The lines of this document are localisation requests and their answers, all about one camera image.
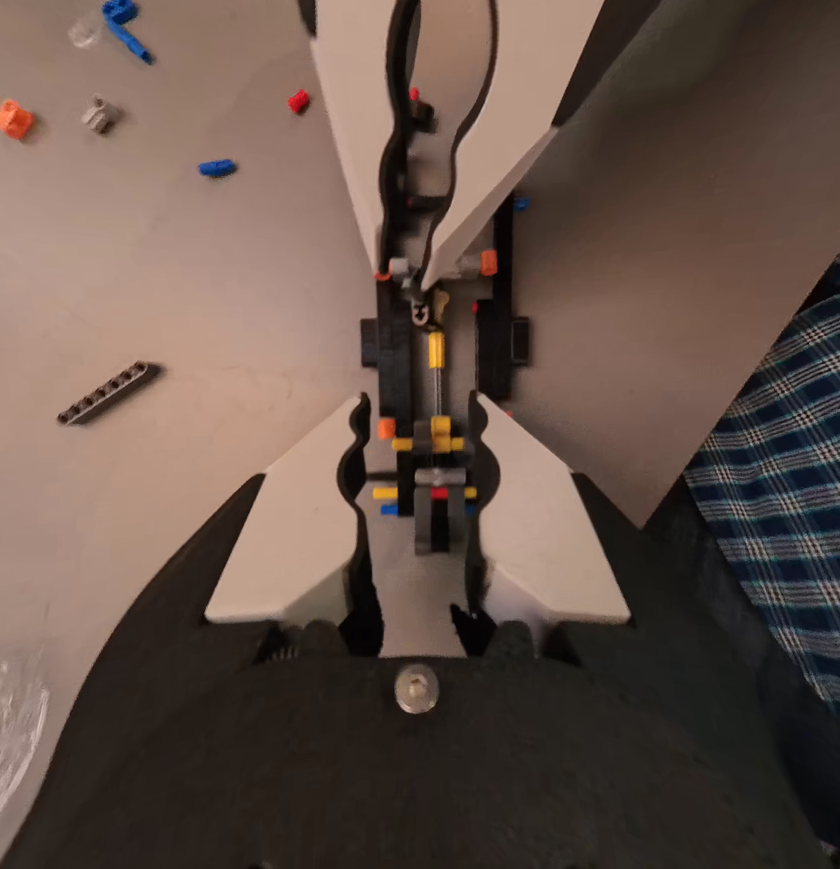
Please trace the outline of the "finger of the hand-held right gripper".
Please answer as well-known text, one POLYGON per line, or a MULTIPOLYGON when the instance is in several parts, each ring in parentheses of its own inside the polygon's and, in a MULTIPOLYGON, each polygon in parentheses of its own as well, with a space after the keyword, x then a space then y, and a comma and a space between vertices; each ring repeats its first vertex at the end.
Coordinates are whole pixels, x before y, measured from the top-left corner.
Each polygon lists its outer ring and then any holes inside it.
POLYGON ((400 135, 419 2, 310 1, 308 36, 356 223, 376 276, 389 275, 384 168, 400 135))
POLYGON ((454 189, 430 231, 423 290, 443 279, 552 140, 554 116, 602 5, 493 2, 491 77, 456 145, 454 189))

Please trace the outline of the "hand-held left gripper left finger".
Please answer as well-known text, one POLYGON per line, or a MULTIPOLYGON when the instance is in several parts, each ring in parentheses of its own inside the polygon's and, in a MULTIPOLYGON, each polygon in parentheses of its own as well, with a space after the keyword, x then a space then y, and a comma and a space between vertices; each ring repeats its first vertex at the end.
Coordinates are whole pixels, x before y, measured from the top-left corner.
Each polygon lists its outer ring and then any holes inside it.
POLYGON ((352 654, 382 650, 382 608, 366 517, 370 398, 350 396, 262 472, 250 511, 204 611, 212 623, 327 621, 352 654))

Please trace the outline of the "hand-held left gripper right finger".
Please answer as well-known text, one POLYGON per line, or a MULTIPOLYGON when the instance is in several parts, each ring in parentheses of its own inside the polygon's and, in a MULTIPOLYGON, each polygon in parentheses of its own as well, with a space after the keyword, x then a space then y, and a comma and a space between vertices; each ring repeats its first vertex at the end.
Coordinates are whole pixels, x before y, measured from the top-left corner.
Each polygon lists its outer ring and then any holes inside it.
POLYGON ((471 476, 466 608, 451 619, 467 655, 523 625, 543 654, 561 625, 625 625, 631 611, 566 462, 490 397, 469 397, 471 476))

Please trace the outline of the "black lego technic assembly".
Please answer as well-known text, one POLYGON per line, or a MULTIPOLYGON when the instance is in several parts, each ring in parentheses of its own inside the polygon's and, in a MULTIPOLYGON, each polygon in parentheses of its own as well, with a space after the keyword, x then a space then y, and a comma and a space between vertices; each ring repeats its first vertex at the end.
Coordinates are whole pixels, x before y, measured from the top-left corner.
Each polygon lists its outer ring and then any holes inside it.
MULTIPOLYGON (((492 247, 459 266, 460 276, 490 278, 491 297, 476 301, 475 374, 479 391, 495 402, 512 394, 513 372, 531 360, 530 320, 513 311, 513 221, 530 201, 511 195, 493 218, 492 247)), ((377 436, 395 455, 395 470, 377 474, 388 481, 373 499, 384 516, 414 521, 414 551, 444 553, 460 545, 477 504, 471 472, 473 445, 445 413, 446 293, 414 314, 394 286, 396 260, 376 277, 376 313, 363 319, 361 364, 378 375, 377 436)))

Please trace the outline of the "blue angled lego piece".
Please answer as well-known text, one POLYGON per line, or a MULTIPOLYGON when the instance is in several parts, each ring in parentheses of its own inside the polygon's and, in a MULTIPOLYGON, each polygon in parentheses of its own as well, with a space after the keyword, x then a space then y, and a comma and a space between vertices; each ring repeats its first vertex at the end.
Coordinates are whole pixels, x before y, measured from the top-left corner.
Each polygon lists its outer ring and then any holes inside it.
POLYGON ((129 30, 127 25, 139 14, 135 1, 104 1, 100 6, 104 24, 109 32, 128 49, 128 51, 146 65, 154 64, 154 57, 143 43, 129 30))

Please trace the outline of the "grey lego beam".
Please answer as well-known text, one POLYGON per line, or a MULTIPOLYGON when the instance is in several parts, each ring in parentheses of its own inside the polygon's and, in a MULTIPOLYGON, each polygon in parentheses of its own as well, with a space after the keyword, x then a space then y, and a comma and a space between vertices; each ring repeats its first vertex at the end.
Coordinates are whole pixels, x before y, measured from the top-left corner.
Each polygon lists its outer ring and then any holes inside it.
POLYGON ((56 423, 64 428, 87 425, 112 407, 128 400, 164 373, 165 367, 160 363, 132 363, 59 413, 56 423))

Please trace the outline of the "light grey lego connector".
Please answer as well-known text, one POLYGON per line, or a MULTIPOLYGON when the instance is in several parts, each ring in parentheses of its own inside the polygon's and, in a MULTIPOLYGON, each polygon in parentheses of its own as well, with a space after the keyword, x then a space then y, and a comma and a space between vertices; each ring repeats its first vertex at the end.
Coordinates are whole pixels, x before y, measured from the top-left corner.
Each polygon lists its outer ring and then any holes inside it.
POLYGON ((85 111, 80 117, 81 124, 98 136, 105 136, 121 119, 122 111, 99 94, 91 95, 85 111))

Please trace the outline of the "orange lego piece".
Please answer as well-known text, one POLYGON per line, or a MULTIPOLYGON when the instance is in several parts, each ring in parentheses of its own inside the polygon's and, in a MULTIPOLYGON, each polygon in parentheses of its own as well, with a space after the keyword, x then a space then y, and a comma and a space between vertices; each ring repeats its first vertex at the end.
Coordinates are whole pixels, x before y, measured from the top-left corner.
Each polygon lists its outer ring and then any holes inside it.
POLYGON ((0 103, 0 132, 14 141, 22 141, 33 128, 35 115, 13 99, 0 103))

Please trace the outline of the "blue plaid shirt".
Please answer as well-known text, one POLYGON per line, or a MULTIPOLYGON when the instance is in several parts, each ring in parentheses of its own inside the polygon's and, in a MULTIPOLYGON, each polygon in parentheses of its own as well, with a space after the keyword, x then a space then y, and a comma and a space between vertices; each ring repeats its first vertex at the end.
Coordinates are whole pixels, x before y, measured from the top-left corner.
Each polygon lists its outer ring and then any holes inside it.
POLYGON ((747 598, 840 720, 840 251, 685 479, 747 598))

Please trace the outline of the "clear plastic bag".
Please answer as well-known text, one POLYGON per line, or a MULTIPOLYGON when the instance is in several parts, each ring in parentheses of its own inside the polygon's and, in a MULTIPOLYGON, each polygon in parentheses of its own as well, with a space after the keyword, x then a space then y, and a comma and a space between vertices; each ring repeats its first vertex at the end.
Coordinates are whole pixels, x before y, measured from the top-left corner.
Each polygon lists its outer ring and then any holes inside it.
POLYGON ((19 788, 45 727, 50 690, 40 652, 0 658, 0 816, 19 788))

